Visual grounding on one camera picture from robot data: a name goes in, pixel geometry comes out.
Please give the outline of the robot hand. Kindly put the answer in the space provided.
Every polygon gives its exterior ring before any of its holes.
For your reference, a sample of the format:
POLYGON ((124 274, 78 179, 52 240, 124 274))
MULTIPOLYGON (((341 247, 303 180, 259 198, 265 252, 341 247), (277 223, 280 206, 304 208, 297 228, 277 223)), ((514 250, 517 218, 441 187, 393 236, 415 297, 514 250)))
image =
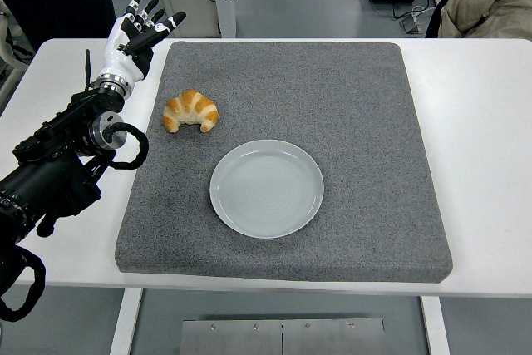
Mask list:
POLYGON ((166 39, 186 18, 185 12, 169 17, 156 11, 159 0, 130 0, 111 29, 104 50, 105 64, 98 76, 118 76, 128 87, 148 75, 153 47, 166 39))

